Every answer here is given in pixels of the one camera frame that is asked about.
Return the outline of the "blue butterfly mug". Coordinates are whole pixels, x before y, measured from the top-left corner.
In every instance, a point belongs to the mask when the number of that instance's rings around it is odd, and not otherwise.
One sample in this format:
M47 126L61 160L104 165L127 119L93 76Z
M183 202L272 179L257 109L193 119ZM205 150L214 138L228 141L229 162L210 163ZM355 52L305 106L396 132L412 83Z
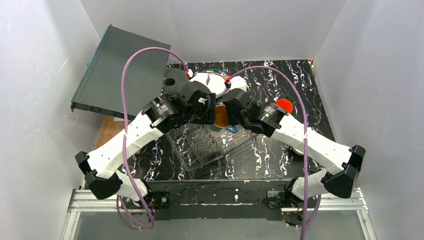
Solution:
M221 130L226 130L232 134L237 134L240 131L240 127L238 125L230 125L225 105L217 105L214 113L214 123L209 127L212 131L219 132Z

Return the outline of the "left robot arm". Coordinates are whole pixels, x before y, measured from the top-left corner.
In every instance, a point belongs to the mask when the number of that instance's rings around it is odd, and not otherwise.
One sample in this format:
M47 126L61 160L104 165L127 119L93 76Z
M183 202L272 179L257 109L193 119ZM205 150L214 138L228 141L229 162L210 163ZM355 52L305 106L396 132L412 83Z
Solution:
M149 193L147 184L118 168L170 130L187 123L214 123L215 104L216 94L199 81L188 82L180 92L154 98L104 145L75 155L89 190L99 200L119 195L140 201Z

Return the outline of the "orange mug black handle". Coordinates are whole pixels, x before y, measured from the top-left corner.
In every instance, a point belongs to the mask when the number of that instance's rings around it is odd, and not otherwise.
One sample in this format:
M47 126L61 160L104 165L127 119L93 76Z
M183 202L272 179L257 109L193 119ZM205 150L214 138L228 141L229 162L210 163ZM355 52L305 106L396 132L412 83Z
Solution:
M280 108L284 109L289 114L291 114L294 109L293 104L288 99L278 99L275 104Z

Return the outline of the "white floral bowl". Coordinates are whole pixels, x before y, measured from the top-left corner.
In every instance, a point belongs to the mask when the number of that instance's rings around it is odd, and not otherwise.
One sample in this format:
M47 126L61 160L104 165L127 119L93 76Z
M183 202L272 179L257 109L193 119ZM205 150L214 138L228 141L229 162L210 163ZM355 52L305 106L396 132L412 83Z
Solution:
M301 151L301 150L299 150L299 149L296 149L295 147L293 147L293 146L290 146L290 149L295 153L295 154L297 154L297 155L299 155L299 156L303 156L304 155L304 152L303 151Z

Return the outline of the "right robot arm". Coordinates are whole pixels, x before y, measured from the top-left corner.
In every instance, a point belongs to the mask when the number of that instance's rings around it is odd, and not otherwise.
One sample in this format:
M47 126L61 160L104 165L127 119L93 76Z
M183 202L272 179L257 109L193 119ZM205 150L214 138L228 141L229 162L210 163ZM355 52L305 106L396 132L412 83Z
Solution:
M257 105L239 88L227 93L222 102L231 125L288 144L323 167L308 177L292 179L284 187L283 198L289 204L327 193L342 199L351 197L366 154L364 147L342 145L311 128L304 129L303 123L279 105Z

